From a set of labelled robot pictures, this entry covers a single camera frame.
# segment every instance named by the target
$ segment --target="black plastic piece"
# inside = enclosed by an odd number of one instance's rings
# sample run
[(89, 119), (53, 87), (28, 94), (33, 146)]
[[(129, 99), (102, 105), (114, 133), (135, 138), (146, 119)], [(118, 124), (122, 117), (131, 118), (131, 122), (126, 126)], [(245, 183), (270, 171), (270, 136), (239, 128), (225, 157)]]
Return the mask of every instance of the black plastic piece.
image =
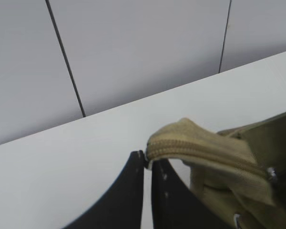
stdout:
[(107, 192), (65, 229), (139, 229), (143, 206), (144, 163), (142, 151), (132, 152)]
[(155, 229), (232, 229), (193, 195), (168, 160), (153, 162), (152, 208)]

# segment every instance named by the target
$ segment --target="canvas bag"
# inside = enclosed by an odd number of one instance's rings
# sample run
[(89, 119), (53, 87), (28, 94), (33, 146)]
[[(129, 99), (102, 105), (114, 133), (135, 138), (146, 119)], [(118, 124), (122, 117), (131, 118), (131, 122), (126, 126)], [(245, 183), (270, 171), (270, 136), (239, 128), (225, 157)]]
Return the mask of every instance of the canvas bag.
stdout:
[(146, 156), (190, 166), (190, 190), (229, 225), (286, 229), (286, 113), (217, 134), (184, 118), (153, 134)]

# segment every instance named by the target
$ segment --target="zipper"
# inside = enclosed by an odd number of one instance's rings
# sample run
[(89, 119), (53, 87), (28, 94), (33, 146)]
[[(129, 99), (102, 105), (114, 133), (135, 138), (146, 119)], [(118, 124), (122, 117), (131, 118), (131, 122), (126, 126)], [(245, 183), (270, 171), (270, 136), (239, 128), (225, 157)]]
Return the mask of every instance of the zipper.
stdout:
[(214, 151), (210, 151), (210, 149), (207, 149), (207, 147), (203, 147), (201, 145), (189, 143), (186, 141), (172, 139), (152, 141), (147, 144), (146, 154), (149, 160), (153, 160), (154, 158), (158, 157), (169, 156), (171, 154), (177, 154), (179, 156), (186, 156), (187, 158), (193, 157), (193, 161), (191, 161), (191, 159), (187, 159), (187, 161), (194, 162), (194, 158), (196, 157), (220, 163), (222, 165), (243, 169), (263, 179), (267, 179), (265, 170), (261, 167), (258, 167), (257, 165), (254, 165), (237, 157), (216, 154)]

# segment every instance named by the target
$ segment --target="black line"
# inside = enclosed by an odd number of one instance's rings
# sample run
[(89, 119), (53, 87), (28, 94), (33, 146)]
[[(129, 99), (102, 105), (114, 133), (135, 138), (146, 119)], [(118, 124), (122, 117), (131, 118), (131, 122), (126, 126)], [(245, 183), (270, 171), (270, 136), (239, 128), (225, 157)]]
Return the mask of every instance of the black line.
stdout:
[(230, 3), (229, 3), (229, 9), (228, 9), (228, 15), (227, 15), (227, 22), (226, 22), (226, 25), (225, 25), (224, 42), (223, 42), (223, 48), (222, 48), (222, 50), (221, 50), (221, 57), (220, 57), (220, 63), (219, 63), (218, 73), (221, 72), (221, 64), (223, 63), (223, 56), (224, 56), (224, 51), (225, 51), (225, 37), (226, 37), (226, 35), (227, 35), (227, 29), (228, 29), (228, 23), (229, 23), (229, 17), (230, 17), (231, 3), (232, 3), (232, 0), (230, 0)]
[(78, 103), (80, 104), (80, 108), (81, 108), (81, 111), (82, 111), (82, 116), (86, 117), (84, 108), (82, 106), (81, 98), (80, 98), (80, 95), (78, 93), (78, 90), (77, 90), (77, 87), (76, 87), (76, 84), (75, 84), (75, 81), (74, 81), (74, 78), (73, 78), (73, 74), (72, 74), (71, 67), (70, 67), (70, 64), (69, 64), (69, 61), (68, 61), (68, 58), (67, 58), (67, 54), (66, 54), (65, 48), (64, 48), (64, 46), (62, 44), (62, 41), (61, 41), (61, 36), (60, 36), (58, 28), (57, 28), (57, 24), (56, 24), (54, 15), (53, 15), (53, 11), (52, 11), (50, 2), (49, 2), (49, 0), (45, 0), (45, 1), (46, 1), (47, 7), (48, 7), (48, 11), (49, 11), (49, 14), (50, 14), (50, 17), (51, 17), (51, 20), (52, 20), (52, 23), (53, 23), (53, 26), (54, 26), (54, 29), (55, 29), (55, 33), (56, 33), (59, 45), (61, 47), (61, 52), (62, 52), (63, 58), (65, 59), (65, 62), (66, 62), (67, 68), (68, 68), (68, 72), (69, 72), (69, 75), (70, 75), (70, 78), (71, 78), (71, 81), (72, 81), (73, 88), (75, 90), (75, 94), (76, 94)]

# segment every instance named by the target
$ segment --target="metal grommet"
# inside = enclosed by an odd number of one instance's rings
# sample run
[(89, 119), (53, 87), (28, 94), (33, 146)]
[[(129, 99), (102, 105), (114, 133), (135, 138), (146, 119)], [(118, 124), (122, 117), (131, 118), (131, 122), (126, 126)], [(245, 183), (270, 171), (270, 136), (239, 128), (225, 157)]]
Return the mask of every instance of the metal grommet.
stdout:
[(240, 217), (240, 214), (235, 213), (233, 216), (234, 224), (236, 229), (242, 229), (239, 225), (238, 219)]
[(144, 159), (145, 159), (145, 165), (144, 167), (148, 170), (152, 170), (153, 169), (153, 161), (152, 160), (149, 160), (147, 158), (147, 153), (145, 152), (144, 153)]
[(277, 178), (277, 175), (276, 175), (276, 169), (273, 168), (273, 167), (269, 167), (267, 169), (267, 173), (269, 175), (269, 181), (272, 184), (277, 184), (278, 183), (278, 178)]

